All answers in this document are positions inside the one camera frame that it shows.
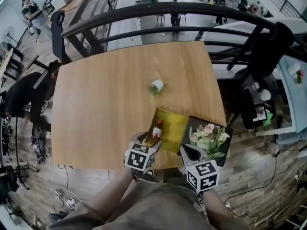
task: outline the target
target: pink rose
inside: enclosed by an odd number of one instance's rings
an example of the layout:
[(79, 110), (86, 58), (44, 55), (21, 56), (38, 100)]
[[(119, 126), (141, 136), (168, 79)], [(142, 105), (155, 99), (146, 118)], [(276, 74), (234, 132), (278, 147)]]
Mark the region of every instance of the pink rose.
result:
[(210, 134), (210, 133), (212, 133), (213, 129), (214, 129), (214, 124), (207, 124), (205, 126), (204, 131), (205, 131), (205, 133)]

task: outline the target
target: table top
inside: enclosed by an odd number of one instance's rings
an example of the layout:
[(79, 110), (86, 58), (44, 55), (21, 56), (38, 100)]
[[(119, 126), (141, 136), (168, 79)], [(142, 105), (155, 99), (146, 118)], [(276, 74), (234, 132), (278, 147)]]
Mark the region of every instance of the table top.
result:
[[(165, 86), (154, 97), (148, 86), (156, 79)], [(226, 126), (203, 42), (128, 47), (62, 66), (52, 108), (53, 162), (122, 169), (131, 136), (149, 129), (156, 107)], [(178, 155), (160, 150), (153, 167), (178, 166)]]
[[(63, 10), (65, 12), (73, 10), (74, 8), (79, 6), (81, 1), (82, 0), (70, 0), (68, 4), (66, 4), (64, 7), (60, 8), (59, 10)], [(46, 24), (50, 24), (51, 23), (50, 18), (51, 18), (51, 15), (50, 15), (49, 19), (47, 20)]]
[(5, 72), (5, 70), (6, 70), (7, 66), (8, 66), (8, 64), (9, 64), (12, 55), (13, 55), (13, 49), (11, 49), (11, 50), (7, 53), (5, 59), (3, 60), (1, 66), (0, 66), (0, 79), (2, 78), (4, 72)]
[(307, 72), (307, 63), (289, 56), (281, 58), (277, 69), (282, 74), (281, 79), (289, 102), (291, 122), (298, 133), (307, 127), (307, 80), (304, 78), (301, 86), (295, 84), (293, 76), (288, 71), (288, 68), (295, 63), (299, 63), (301, 69)]

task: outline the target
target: staircase railing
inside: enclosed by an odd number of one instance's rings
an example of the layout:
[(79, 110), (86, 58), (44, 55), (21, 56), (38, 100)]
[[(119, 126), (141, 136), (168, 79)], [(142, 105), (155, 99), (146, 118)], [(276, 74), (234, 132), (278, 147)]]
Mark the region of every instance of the staircase railing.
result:
[[(161, 14), (200, 14), (200, 15), (212, 15), (212, 16), (222, 16), (230, 19), (245, 21), (250, 24), (254, 24), (255, 28), (252, 33), (245, 33), (235, 30), (223, 29), (223, 28), (212, 28), (212, 27), (198, 27), (198, 26), (180, 26), (180, 27), (159, 27), (151, 28), (145, 30), (132, 31), (127, 33), (122, 33), (114, 36), (106, 36), (104, 38), (97, 39), (91, 33), (91, 30), (104, 26), (110, 25), (114, 22), (123, 21), (131, 18), (139, 18), (143, 16), (151, 15), (161, 15)], [(239, 50), (235, 53), (227, 52), (209, 52), (211, 57), (216, 57), (221, 59), (230, 58), (229, 61), (212, 61), (216, 64), (228, 64), (227, 69), (231, 69), (235, 64), (248, 64), (246, 59), (246, 53), (250, 50), (256, 37), (262, 32), (275, 33), (276, 25), (268, 20), (261, 17), (254, 16), (252, 14), (234, 10), (231, 8), (226, 8), (222, 6), (204, 4), (204, 3), (191, 3), (191, 2), (159, 2), (151, 4), (140, 4), (129, 6), (121, 9), (111, 10), (102, 14), (95, 15), (86, 20), (79, 21), (73, 25), (66, 27), (62, 33), (63, 37), (66, 37), (71, 44), (80, 52), (83, 57), (88, 57), (90, 55), (99, 54), (105, 52), (103, 45), (106, 45), (110, 41), (128, 38), (138, 35), (155, 34), (161, 32), (183, 32), (183, 31), (195, 31), (195, 32), (213, 32), (213, 33), (223, 33), (228, 35), (238, 35), (246, 38), (244, 43), (231, 43), (226, 41), (205, 41), (207, 46), (225, 46), (238, 48)], [(83, 35), (91, 46), (91, 51), (89, 52), (83, 44), (79, 41), (76, 35)], [(300, 45), (307, 45), (299, 39), (295, 38)]]
[(288, 18), (301, 18), (301, 14), (288, 0), (271, 0), (279, 9), (281, 13)]

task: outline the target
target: red bottle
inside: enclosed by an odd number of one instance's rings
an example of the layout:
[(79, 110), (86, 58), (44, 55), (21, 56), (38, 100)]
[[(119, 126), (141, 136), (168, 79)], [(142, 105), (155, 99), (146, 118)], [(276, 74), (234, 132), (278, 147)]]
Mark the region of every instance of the red bottle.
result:
[(161, 139), (162, 132), (163, 132), (163, 120), (159, 119), (156, 126), (153, 127), (153, 134), (152, 134), (153, 139), (155, 140)]

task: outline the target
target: bottle label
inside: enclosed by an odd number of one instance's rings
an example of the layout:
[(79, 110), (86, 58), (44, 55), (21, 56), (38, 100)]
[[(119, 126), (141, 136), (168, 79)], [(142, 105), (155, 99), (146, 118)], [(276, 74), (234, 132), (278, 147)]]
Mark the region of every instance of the bottle label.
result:
[(153, 137), (161, 138), (162, 130), (159, 128), (153, 128)]

